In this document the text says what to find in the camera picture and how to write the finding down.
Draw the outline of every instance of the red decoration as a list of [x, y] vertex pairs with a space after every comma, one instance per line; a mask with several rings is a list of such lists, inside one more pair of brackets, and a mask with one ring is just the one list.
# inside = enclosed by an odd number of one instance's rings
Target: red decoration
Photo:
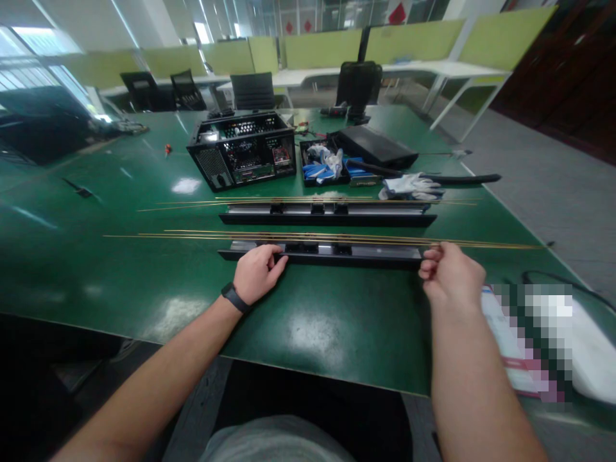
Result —
[[390, 24], [402, 24], [406, 19], [406, 13], [404, 12], [404, 7], [402, 6], [402, 2], [396, 6], [395, 10], [391, 12], [389, 15], [389, 23]]

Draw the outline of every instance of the watch strap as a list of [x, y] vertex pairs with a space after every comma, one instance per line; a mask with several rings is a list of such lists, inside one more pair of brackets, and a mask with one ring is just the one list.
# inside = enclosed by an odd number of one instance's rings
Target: watch strap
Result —
[[229, 282], [225, 287], [223, 287], [220, 293], [229, 302], [231, 302], [233, 306], [237, 308], [241, 313], [246, 314], [248, 311], [250, 311], [251, 306], [240, 298], [240, 296], [235, 291], [235, 286], [233, 285], [233, 282]]

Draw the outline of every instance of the wire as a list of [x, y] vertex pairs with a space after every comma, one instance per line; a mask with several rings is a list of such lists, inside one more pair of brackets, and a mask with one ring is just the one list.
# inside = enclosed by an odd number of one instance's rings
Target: wire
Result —
[[555, 274], [552, 274], [552, 273], [547, 273], [546, 271], [540, 271], [538, 269], [536, 269], [536, 270], [535, 269], [531, 269], [529, 271], [523, 272], [522, 273], [522, 283], [523, 284], [534, 284], [534, 282], [528, 276], [528, 274], [530, 274], [530, 273], [541, 274], [541, 275], [544, 275], [544, 276], [551, 277], [552, 279], [556, 279], [556, 280], [558, 280], [560, 282], [563, 282], [565, 284], [571, 284], [574, 288], [576, 288], [580, 292], [584, 292], [584, 293], [586, 293], [586, 294], [596, 298], [600, 302], [602, 302], [605, 305], [607, 305], [608, 307], [610, 307], [612, 309], [612, 311], [616, 312], [616, 308], [614, 308], [614, 305], [612, 305], [609, 301], [607, 301], [607, 299], [603, 298], [601, 295], [599, 295], [595, 291], [587, 289], [586, 287], [582, 286], [581, 284], [578, 284], [577, 282], [573, 282], [572, 280], [569, 280], [569, 279], [564, 278], [562, 276], [558, 276], [558, 275], [555, 275]]

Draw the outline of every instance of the green table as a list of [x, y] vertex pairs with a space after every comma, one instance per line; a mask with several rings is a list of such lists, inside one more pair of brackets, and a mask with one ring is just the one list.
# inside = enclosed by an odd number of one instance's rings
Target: green table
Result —
[[[368, 113], [372, 127], [426, 154], [415, 163], [414, 171], [468, 174], [459, 162], [442, 155], [450, 148], [408, 108], [373, 107]], [[5, 185], [0, 196], [2, 312], [165, 343], [205, 310], [233, 277], [235, 264], [216, 253], [228, 242], [102, 238], [103, 234], [167, 229], [231, 229], [217, 216], [224, 207], [136, 213], [156, 207], [156, 202], [215, 196], [185, 150], [201, 117], [194, 112], [139, 114], [134, 119], [148, 125], [150, 132], [119, 139], [92, 153], [72, 155], [45, 169], [4, 167], [0, 171]], [[338, 130], [345, 123], [321, 118], [317, 110], [295, 110], [295, 123], [303, 120], [321, 133]], [[174, 149], [169, 158], [164, 155], [166, 144]], [[79, 197], [63, 177], [94, 196]], [[297, 175], [218, 196], [300, 196], [325, 191], [376, 196], [378, 190], [305, 188]], [[433, 206], [431, 211], [438, 218], [428, 229], [311, 230], [538, 243], [483, 187], [450, 189], [446, 198], [473, 199], [477, 206]], [[487, 281], [493, 284], [517, 282], [528, 269], [576, 279], [549, 250], [467, 252], [486, 268]], [[610, 337], [616, 337], [616, 318], [592, 301], [582, 298], [582, 302]], [[278, 287], [242, 320], [222, 354], [428, 395], [429, 309], [413, 273], [290, 265]], [[537, 400], [528, 406], [536, 413], [545, 409]], [[576, 397], [572, 418], [616, 428], [614, 412], [583, 397]]]

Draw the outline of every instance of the gray floor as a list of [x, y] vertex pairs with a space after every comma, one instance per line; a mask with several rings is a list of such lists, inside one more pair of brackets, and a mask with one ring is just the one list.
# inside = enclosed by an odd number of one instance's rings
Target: gray floor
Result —
[[[334, 104], [335, 90], [310, 88], [292, 93], [295, 107], [327, 107]], [[381, 92], [380, 104], [419, 107], [425, 89], [405, 85]], [[433, 114], [444, 101], [438, 101]], [[455, 108], [443, 121], [443, 136], [455, 144], [470, 116]], [[592, 288], [616, 300], [613, 273], [616, 237], [613, 198], [616, 169], [558, 141], [536, 133], [506, 117], [487, 111], [463, 143], [474, 152], [465, 164], [475, 173], [500, 173], [503, 179], [492, 191], [544, 241], [556, 241], [556, 253]], [[156, 351], [143, 345], [124, 361], [100, 369], [78, 396], [95, 411], [134, 369]], [[194, 461], [203, 452], [218, 413], [231, 360], [218, 358], [195, 388], [182, 409], [163, 460]], [[439, 461], [432, 439], [435, 431], [431, 402], [403, 395], [413, 433], [415, 461]], [[556, 462], [611, 461], [616, 436], [595, 429], [536, 418], [532, 421], [550, 459]]]

